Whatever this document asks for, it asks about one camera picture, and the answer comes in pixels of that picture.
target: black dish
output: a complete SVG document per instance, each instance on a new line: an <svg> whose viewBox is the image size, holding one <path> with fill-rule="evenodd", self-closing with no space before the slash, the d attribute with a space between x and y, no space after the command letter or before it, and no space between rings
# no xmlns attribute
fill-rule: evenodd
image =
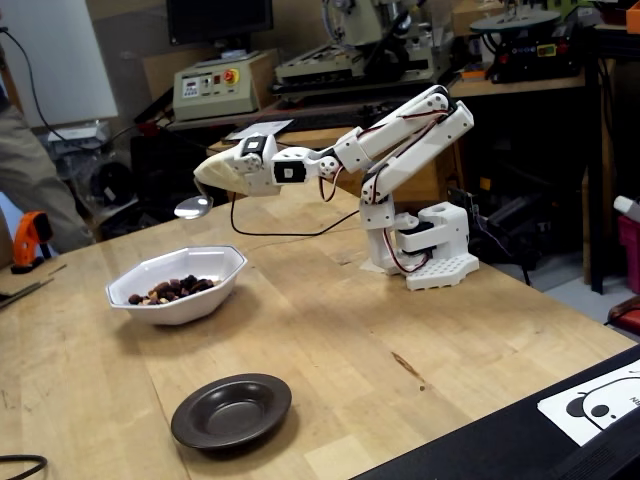
<svg viewBox="0 0 640 480"><path fill-rule="evenodd" d="M279 378L235 375L189 395L173 414L171 432L187 447L231 448L276 428L290 406L291 390Z"/></svg>

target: person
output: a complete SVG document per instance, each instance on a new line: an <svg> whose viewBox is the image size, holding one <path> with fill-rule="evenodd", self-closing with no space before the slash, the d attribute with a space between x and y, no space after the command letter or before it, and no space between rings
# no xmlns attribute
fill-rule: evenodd
<svg viewBox="0 0 640 480"><path fill-rule="evenodd" d="M0 47L0 69L4 51ZM44 211L53 230L51 246L58 253L95 243L76 210L69 188L58 177L47 151L20 111L0 88L0 191L22 212Z"/></svg>

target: white robotic arm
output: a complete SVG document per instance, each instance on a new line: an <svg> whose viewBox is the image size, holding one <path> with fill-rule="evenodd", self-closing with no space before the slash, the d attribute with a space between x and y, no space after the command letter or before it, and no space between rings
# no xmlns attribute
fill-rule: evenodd
<svg viewBox="0 0 640 480"><path fill-rule="evenodd" d="M388 274L405 274L412 290L455 285L479 266L467 250L466 211L445 202L417 217L396 215L392 193L472 127L473 116L464 104L453 104L444 87L434 86L320 152L303 147L278 151L273 136L244 139L203 162L195 170L196 183L263 196L315 177L335 181L343 169L365 171L360 219L372 263ZM390 241L391 231L398 249Z"/></svg>

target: white wall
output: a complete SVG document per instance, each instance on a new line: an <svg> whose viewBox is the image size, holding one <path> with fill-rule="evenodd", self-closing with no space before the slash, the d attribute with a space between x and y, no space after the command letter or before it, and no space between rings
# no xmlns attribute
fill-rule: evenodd
<svg viewBox="0 0 640 480"><path fill-rule="evenodd" d="M85 0L0 0L0 9L0 25L9 27L31 59L40 106L50 124L117 116ZM0 42L25 117L32 127L41 126L24 57L6 35L0 35Z"/></svg>

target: wooden tabletop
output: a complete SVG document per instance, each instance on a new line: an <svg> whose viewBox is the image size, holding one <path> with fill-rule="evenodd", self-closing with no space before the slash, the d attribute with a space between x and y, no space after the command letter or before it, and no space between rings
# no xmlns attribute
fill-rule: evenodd
<svg viewBox="0 0 640 480"><path fill-rule="evenodd" d="M584 70L581 70L580 74L575 77L532 80L528 82L492 83L491 80L463 82L458 79L449 87L449 94L453 98L465 98L581 87L584 87Z"/></svg>
<svg viewBox="0 0 640 480"><path fill-rule="evenodd" d="M356 207L296 186L241 200L236 220L313 231ZM633 345L486 265L456 287L410 292L360 269L358 225L245 237L225 205L64 255L55 281L0 312L0 454L45 455L48 480L344 479ZM210 317L159 328L110 310L105 285L137 262L208 244L249 260ZM291 387L282 429L243 455L176 444L180 402L246 372ZM18 471L1 466L0 478Z"/></svg>

